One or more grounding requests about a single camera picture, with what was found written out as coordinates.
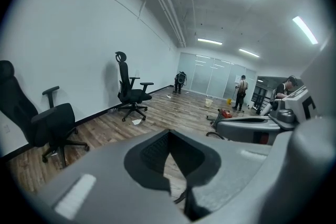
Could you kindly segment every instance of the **black pants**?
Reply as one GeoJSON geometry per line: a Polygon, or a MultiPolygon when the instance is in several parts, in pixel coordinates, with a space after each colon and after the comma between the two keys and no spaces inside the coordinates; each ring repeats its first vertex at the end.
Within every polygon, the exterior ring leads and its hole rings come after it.
{"type": "Polygon", "coordinates": [[[178,90],[179,92],[181,91],[182,88],[182,83],[179,83],[177,80],[175,80],[175,92],[177,92],[177,86],[178,86],[178,90]]]}
{"type": "Polygon", "coordinates": [[[238,104],[239,104],[239,109],[241,109],[241,107],[243,106],[244,97],[242,96],[242,94],[243,94],[242,92],[237,92],[235,108],[238,107],[238,104]]]}

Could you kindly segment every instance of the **black baseboard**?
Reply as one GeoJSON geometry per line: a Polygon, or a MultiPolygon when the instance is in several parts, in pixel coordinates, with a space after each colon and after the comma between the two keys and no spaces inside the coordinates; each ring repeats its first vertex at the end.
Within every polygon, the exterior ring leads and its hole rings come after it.
{"type": "MultiPolygon", "coordinates": [[[[161,91],[162,89],[167,88],[167,87],[173,87],[173,86],[172,86],[172,85],[169,85],[169,86],[166,86],[166,87],[157,89],[157,90],[155,90],[155,91],[149,92],[148,94],[153,94],[153,93],[158,92],[158,91],[161,91]]],[[[119,107],[121,107],[121,106],[123,106],[123,105],[124,105],[124,104],[120,103],[120,104],[117,104],[117,105],[115,105],[115,106],[113,106],[113,107],[111,107],[111,108],[109,108],[109,109],[105,109],[105,110],[100,111],[100,112],[98,112],[98,113],[96,113],[96,114],[94,114],[94,115],[91,115],[91,116],[88,116],[88,117],[86,117],[86,118],[84,118],[84,119],[81,119],[81,120],[75,122],[75,126],[79,126],[79,125],[81,125],[81,124],[83,124],[83,123],[86,123],[86,122],[88,122],[88,121],[91,121],[91,120],[93,120],[93,119],[95,119],[95,118],[97,118],[97,117],[99,117],[99,116],[102,116],[102,115],[106,114],[110,109],[117,109],[117,108],[119,108],[119,107]]],[[[8,153],[7,155],[3,156],[3,157],[1,158],[1,160],[2,160],[3,162],[6,163],[6,162],[10,161],[11,159],[15,158],[16,156],[22,154],[23,152],[25,152],[25,151],[27,151],[27,150],[29,150],[29,149],[31,149],[31,148],[33,148],[33,147],[32,147],[31,145],[29,145],[29,144],[24,145],[24,146],[18,148],[17,150],[14,150],[14,151],[8,153]]]]}
{"type": "Polygon", "coordinates": [[[30,150],[31,148],[33,148],[33,146],[31,146],[29,144],[24,145],[22,147],[19,147],[17,150],[14,150],[14,151],[8,153],[7,155],[3,156],[1,158],[1,160],[6,163],[6,162],[10,161],[11,159],[15,158],[16,156],[22,154],[23,152],[26,152],[26,151],[30,150]]]}

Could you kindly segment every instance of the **chair headrest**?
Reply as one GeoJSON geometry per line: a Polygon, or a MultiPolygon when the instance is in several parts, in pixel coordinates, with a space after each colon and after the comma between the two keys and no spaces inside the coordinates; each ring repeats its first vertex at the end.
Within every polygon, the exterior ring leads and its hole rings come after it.
{"type": "Polygon", "coordinates": [[[115,56],[116,56],[115,58],[116,58],[117,62],[125,62],[126,59],[127,59],[126,54],[124,54],[121,51],[117,51],[115,53],[115,56]]]}
{"type": "Polygon", "coordinates": [[[0,61],[0,83],[14,76],[14,67],[10,61],[0,61]]]}

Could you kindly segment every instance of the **black office chair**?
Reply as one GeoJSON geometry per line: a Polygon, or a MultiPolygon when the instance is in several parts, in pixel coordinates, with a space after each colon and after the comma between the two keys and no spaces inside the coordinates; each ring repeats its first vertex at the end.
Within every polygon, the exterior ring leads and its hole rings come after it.
{"type": "Polygon", "coordinates": [[[64,154],[65,145],[84,146],[90,150],[87,143],[67,140],[75,132],[75,115],[69,103],[54,107],[53,93],[59,86],[44,91],[48,95],[50,109],[38,114],[34,105],[28,100],[17,79],[14,67],[9,61],[0,61],[0,111],[20,127],[28,143],[42,147],[49,143],[50,148],[42,155],[42,161],[48,161],[47,155],[60,149],[60,159],[63,168],[66,167],[64,154]]]}
{"type": "Polygon", "coordinates": [[[145,109],[147,111],[147,106],[138,106],[137,104],[140,104],[142,101],[145,100],[151,100],[152,97],[146,93],[146,89],[148,85],[154,85],[153,82],[141,82],[140,85],[143,85],[142,90],[132,90],[135,77],[128,77],[128,66],[126,61],[126,54],[124,54],[121,51],[117,51],[115,53],[115,58],[117,62],[119,63],[119,69],[120,69],[120,91],[118,93],[118,98],[123,104],[130,104],[128,106],[123,106],[121,108],[118,108],[118,110],[121,109],[128,109],[129,111],[126,113],[126,115],[122,118],[122,121],[125,121],[126,117],[131,114],[132,111],[137,111],[140,115],[143,116],[142,120],[146,120],[145,114],[143,114],[139,109],[145,109]]]}

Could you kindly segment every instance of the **wooden floor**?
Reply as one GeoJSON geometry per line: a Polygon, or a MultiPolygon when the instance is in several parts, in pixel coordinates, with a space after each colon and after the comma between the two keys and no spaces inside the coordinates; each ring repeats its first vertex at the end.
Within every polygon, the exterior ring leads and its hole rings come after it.
{"type": "MultiPolygon", "coordinates": [[[[148,133],[159,129],[184,129],[194,132],[195,135],[205,135],[213,131],[207,115],[217,116],[218,108],[229,109],[233,117],[256,115],[255,111],[245,109],[245,113],[231,110],[226,101],[213,99],[210,108],[206,108],[206,96],[182,90],[182,94],[172,94],[173,88],[168,87],[152,94],[153,99],[143,102],[148,106],[146,121],[134,125],[132,120],[141,119],[141,116],[133,112],[125,122],[121,118],[125,111],[105,114],[87,123],[78,126],[79,133],[71,135],[74,141],[88,143],[90,150],[118,141],[132,138],[137,135],[148,133]]],[[[49,157],[48,163],[43,163],[41,155],[48,146],[33,148],[9,161],[9,169],[13,177],[25,190],[33,193],[38,192],[41,186],[61,172],[58,155],[49,157]]],[[[71,165],[81,156],[86,154],[83,147],[67,146],[67,164],[71,165]]],[[[164,176],[170,180],[172,199],[176,199],[185,189],[185,178],[175,164],[174,159],[169,156],[166,162],[164,176]]]]}

